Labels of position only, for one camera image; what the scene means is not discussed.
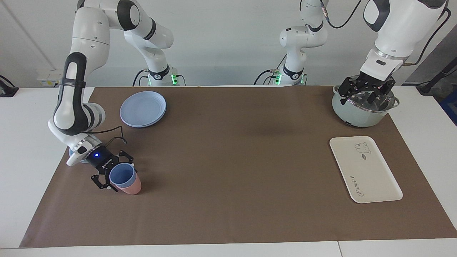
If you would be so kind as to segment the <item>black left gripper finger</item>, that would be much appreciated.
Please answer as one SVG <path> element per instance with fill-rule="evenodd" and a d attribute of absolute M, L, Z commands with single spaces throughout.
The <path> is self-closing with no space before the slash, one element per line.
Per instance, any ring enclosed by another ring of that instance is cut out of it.
<path fill-rule="evenodd" d="M 360 93 L 359 88 L 359 77 L 358 76 L 351 76 L 345 78 L 345 80 L 341 83 L 338 88 L 338 94 L 340 95 L 340 103 L 342 105 L 346 104 L 349 97 Z"/>
<path fill-rule="evenodd" d="M 386 96 L 388 93 L 390 93 L 395 83 L 396 81 L 394 79 L 387 79 L 383 84 L 378 83 L 372 85 L 372 93 L 368 97 L 368 103 L 372 104 L 375 99 L 379 98 L 380 96 Z"/>

